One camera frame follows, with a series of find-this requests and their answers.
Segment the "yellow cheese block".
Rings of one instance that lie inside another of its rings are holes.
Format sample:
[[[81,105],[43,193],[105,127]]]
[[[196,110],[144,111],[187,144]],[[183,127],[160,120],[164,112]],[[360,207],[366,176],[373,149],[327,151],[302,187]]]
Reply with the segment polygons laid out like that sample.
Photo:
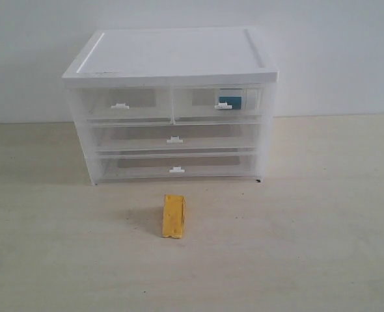
[[[163,206],[162,237],[181,239],[185,224],[185,197],[174,194],[165,195]]]

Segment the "white bottle teal label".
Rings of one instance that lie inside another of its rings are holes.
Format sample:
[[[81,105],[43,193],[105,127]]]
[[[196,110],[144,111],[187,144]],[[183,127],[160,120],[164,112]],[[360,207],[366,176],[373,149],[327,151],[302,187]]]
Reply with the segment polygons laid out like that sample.
[[[226,103],[232,110],[254,110],[257,106],[258,89],[234,88],[220,89],[219,102]]]

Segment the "clear bottom wide drawer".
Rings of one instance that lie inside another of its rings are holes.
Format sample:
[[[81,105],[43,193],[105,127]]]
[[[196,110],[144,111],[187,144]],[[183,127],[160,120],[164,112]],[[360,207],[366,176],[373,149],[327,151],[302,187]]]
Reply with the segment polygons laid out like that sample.
[[[262,176],[255,155],[103,159],[103,180]]]

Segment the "clear wide drawer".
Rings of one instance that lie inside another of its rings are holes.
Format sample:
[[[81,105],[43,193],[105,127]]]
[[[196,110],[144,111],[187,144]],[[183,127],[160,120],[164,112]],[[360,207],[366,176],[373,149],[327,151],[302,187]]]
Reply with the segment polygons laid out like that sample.
[[[255,155],[103,159],[103,180],[262,176]]]
[[[100,153],[145,150],[254,148],[260,124],[95,127]]]

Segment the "clear middle wide drawer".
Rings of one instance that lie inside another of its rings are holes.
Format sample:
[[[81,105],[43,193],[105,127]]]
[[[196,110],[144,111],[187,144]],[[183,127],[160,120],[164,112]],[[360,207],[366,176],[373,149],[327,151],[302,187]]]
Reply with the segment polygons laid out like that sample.
[[[100,153],[145,150],[254,148],[260,124],[95,127]]]

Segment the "white plastic drawer cabinet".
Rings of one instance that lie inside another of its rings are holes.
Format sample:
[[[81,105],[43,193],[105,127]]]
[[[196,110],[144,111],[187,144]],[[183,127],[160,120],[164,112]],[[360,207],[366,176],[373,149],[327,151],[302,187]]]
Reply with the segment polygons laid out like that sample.
[[[278,78],[250,26],[100,30],[62,75],[93,185],[262,181]]]

